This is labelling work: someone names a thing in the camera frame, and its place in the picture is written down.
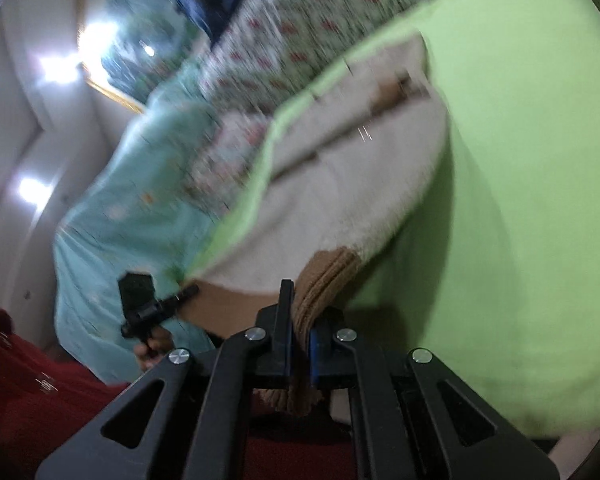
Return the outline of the person's left hand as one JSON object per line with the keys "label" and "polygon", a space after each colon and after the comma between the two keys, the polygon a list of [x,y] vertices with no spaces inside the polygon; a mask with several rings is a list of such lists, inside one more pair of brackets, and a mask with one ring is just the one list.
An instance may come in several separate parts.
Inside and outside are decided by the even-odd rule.
{"label": "person's left hand", "polygon": [[146,341],[139,342],[133,349],[140,370],[145,373],[174,349],[172,334],[165,328],[154,328]]}

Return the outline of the red sweater left forearm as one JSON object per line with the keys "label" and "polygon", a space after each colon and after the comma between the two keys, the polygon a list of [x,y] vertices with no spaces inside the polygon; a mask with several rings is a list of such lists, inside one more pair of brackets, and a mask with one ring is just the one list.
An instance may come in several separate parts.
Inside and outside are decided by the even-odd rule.
{"label": "red sweater left forearm", "polygon": [[42,461],[126,388],[57,362],[16,335],[0,309],[0,479],[32,479]]}

